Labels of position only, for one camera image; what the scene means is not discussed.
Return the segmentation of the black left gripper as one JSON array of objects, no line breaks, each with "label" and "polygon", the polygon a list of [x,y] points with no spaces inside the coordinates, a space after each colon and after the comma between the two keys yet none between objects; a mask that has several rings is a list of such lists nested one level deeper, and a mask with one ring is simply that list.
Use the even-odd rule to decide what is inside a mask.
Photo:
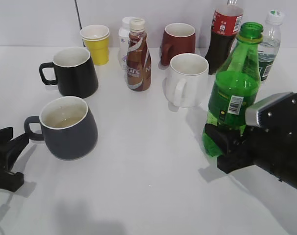
[{"label": "black left gripper", "polygon": [[28,143],[28,134],[13,138],[12,127],[0,129],[0,189],[16,192],[23,185],[23,174],[11,169]]}]

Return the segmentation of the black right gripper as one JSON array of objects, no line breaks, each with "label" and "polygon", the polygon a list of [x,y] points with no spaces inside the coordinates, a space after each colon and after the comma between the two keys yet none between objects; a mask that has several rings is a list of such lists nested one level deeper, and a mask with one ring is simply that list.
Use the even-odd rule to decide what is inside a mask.
[{"label": "black right gripper", "polygon": [[297,129],[255,128],[258,134],[253,137],[253,149],[247,147],[249,126],[229,129],[207,123],[205,151],[219,156],[217,168],[226,174],[256,164],[297,189]]}]

